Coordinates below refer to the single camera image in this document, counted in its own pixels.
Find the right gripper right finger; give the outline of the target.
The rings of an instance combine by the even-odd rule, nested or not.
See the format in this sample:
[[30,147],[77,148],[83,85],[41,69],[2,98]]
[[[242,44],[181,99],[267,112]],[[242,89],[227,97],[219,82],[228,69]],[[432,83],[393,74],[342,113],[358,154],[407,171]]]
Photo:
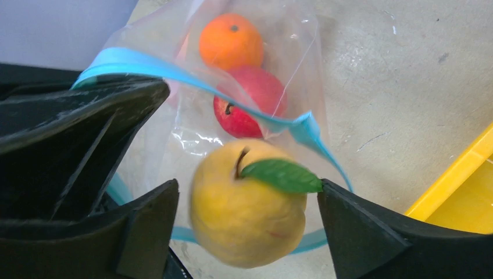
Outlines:
[[321,183],[317,200],[337,278],[492,277],[492,235],[418,221]]

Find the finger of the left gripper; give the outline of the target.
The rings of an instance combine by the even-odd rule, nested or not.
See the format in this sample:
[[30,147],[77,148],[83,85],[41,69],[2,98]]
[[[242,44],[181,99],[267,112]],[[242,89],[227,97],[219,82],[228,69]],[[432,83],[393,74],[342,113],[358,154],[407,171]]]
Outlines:
[[167,99],[161,79],[1,64],[1,218],[89,215],[136,132]]

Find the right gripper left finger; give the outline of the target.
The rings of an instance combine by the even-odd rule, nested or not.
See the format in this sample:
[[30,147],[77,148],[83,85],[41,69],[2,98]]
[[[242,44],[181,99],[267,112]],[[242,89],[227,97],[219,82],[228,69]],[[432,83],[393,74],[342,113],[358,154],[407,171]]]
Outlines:
[[179,200],[169,180],[80,221],[1,221],[2,278],[163,278]]

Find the yellow peach with leaf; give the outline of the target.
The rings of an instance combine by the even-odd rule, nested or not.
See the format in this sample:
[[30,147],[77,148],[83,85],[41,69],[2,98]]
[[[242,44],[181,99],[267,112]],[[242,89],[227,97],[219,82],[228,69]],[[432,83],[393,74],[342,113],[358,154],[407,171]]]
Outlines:
[[200,246],[222,263],[264,266],[299,245],[307,195],[321,189],[321,180],[282,149],[261,139],[238,139],[197,166],[191,227]]

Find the clear zip top bag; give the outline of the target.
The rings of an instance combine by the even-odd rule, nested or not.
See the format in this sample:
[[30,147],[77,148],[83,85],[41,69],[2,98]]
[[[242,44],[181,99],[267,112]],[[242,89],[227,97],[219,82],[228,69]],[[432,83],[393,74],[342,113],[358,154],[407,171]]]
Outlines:
[[[263,38],[261,68],[276,76],[287,93],[281,117],[244,105],[244,93],[224,70],[206,65],[199,54],[202,29],[215,17],[236,13]],[[319,176],[346,189],[353,186],[329,150],[320,24],[308,1],[171,1],[113,33],[74,88],[115,74],[155,77],[170,88],[167,100],[138,132],[112,178],[108,193],[128,202],[164,180],[180,182],[172,239],[196,243],[188,217],[194,169],[215,149],[234,141],[213,112],[213,98],[224,97],[246,109],[259,123],[263,139],[283,149]]]

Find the red apple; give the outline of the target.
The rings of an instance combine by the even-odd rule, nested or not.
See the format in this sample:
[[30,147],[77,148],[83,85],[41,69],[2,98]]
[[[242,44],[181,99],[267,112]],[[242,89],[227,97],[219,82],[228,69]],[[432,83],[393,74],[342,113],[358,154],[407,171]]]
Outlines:
[[[244,105],[253,105],[267,115],[281,117],[287,108],[287,93],[281,81],[257,66],[232,68],[228,74],[236,80],[244,93],[235,96]],[[213,98],[213,111],[225,132],[235,138],[262,138],[258,122],[246,111],[218,96]]]

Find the orange fruit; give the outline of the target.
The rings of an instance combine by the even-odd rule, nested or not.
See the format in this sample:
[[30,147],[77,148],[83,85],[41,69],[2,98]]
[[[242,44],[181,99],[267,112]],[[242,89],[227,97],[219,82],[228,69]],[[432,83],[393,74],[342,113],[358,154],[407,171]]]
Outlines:
[[263,38],[245,17],[225,13],[211,20],[201,31],[199,54],[208,66],[230,70],[240,66],[261,66]]

